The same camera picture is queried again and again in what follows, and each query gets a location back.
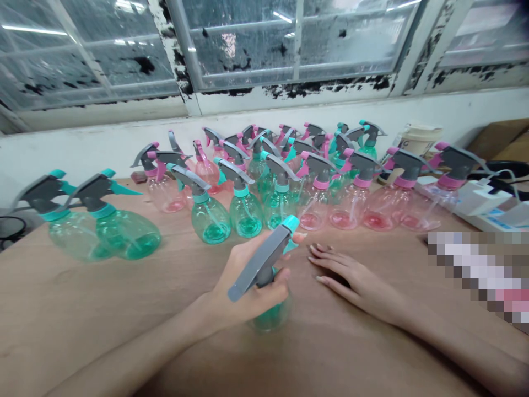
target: pink spray bottle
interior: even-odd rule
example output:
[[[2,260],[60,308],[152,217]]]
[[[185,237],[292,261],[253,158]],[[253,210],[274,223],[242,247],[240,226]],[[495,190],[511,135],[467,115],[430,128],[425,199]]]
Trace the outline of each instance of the pink spray bottle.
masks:
[[[160,212],[172,213],[185,207],[186,197],[178,191],[176,182],[165,175],[165,164],[157,162],[158,166],[154,165],[158,145],[158,142],[153,142],[145,146],[131,167],[137,167],[141,162],[147,176],[147,191],[154,206]]]
[[[484,173],[494,175],[485,161],[474,153],[450,146],[446,142],[435,145],[440,150],[429,164],[436,168],[441,162],[451,171],[437,182],[415,188],[419,193],[414,206],[408,208],[401,216],[401,225],[414,232],[428,232],[441,226],[444,218],[451,216],[459,201],[459,189],[467,180],[475,165],[480,165]]]
[[[426,165],[435,173],[426,160],[413,153],[397,147],[390,147],[387,152],[393,157],[386,163],[386,168],[397,166],[403,168],[404,173],[368,199],[364,225],[377,232],[393,230],[400,224],[402,215],[414,205],[417,193],[412,188],[417,183],[421,167]]]
[[[382,172],[386,170],[382,165],[371,156],[355,152],[351,148],[343,151],[342,155],[346,157],[347,162],[341,168],[344,174],[349,173],[353,168],[359,171],[354,178],[353,183],[344,189],[339,190],[334,197],[337,202],[331,209],[329,220],[337,229],[353,230],[364,220],[367,200],[369,198],[369,186],[376,172],[375,167],[380,167]]]
[[[208,160],[208,157],[202,149],[200,140],[193,141],[193,148],[195,148],[195,157],[197,158],[195,174],[197,174],[208,185],[211,185],[211,188],[208,190],[210,195],[215,195],[221,192],[223,188],[218,185],[220,175],[219,168],[215,163]]]
[[[321,229],[329,218],[331,209],[331,192],[329,184],[333,171],[339,170],[328,159],[317,154],[303,152],[303,166],[296,174],[297,177],[307,175],[309,172],[316,173],[314,182],[308,189],[301,192],[298,203],[298,218],[301,227],[306,230]]]

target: window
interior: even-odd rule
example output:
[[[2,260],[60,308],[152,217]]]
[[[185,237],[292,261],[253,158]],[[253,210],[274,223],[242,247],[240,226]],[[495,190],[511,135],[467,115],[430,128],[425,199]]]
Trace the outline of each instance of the window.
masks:
[[[179,93],[146,0],[2,0],[0,24],[14,111]]]
[[[174,2],[199,91],[393,72],[419,3]]]

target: bottle cap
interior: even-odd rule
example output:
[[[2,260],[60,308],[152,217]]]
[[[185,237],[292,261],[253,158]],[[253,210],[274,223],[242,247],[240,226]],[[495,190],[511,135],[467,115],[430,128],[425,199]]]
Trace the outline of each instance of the bottle cap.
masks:
[[[299,220],[290,215],[257,248],[237,281],[228,290],[228,297],[232,302],[237,302],[254,285],[262,288],[274,281],[274,264],[281,255],[298,246],[292,241],[298,225]]]

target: finger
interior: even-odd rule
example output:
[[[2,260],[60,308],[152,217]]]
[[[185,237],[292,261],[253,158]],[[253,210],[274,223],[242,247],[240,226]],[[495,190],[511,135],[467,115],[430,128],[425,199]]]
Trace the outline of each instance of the finger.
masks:
[[[316,280],[321,282],[323,285],[329,287],[334,292],[336,292],[338,295],[344,297],[345,299],[347,299],[352,304],[358,306],[358,303],[360,301],[360,297],[352,289],[347,288],[346,286],[340,284],[338,281],[336,281],[336,280],[334,280],[334,279],[332,279],[330,277],[317,276]]]
[[[342,265],[342,264],[340,264],[340,263],[338,263],[338,262],[336,262],[334,260],[331,260],[331,259],[320,259],[320,258],[311,257],[311,256],[308,257],[308,260],[314,265],[329,269],[329,270],[333,271],[334,273],[339,274],[343,278],[347,279],[347,277],[346,277],[347,268],[344,265]]]

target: table surface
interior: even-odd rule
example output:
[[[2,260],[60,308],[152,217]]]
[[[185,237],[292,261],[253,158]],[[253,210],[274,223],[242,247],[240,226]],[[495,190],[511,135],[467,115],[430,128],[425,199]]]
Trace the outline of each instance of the table surface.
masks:
[[[122,182],[132,189],[145,185]],[[227,205],[230,196],[216,196]],[[0,387],[40,396],[108,350],[182,310],[220,276],[235,233],[219,245],[195,235],[189,212],[159,213],[147,196],[108,196],[151,219],[161,247],[134,262],[83,264],[63,255],[40,227],[0,255]],[[448,218],[439,231],[475,230]],[[507,353],[526,360],[529,338],[471,300],[428,257],[417,234],[331,227],[306,243],[332,244],[396,289]],[[461,371],[405,333],[353,307],[315,281],[300,247],[292,252],[294,306],[278,331],[223,331],[173,360],[138,394],[148,396],[470,396]]]

